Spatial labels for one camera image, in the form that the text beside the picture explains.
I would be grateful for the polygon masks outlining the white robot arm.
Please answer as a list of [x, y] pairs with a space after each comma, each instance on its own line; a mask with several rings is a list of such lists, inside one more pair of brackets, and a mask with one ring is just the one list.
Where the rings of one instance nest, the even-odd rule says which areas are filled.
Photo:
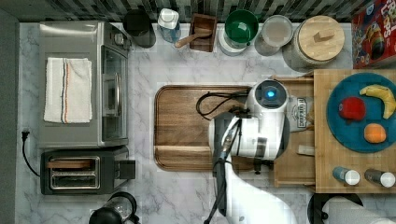
[[234, 172], [232, 162], [233, 156], [274, 161], [281, 154], [288, 100], [284, 85], [265, 79], [248, 91], [244, 113], [223, 112], [210, 120], [217, 187], [211, 211], [220, 212], [229, 224], [297, 224], [283, 200], [247, 183]]

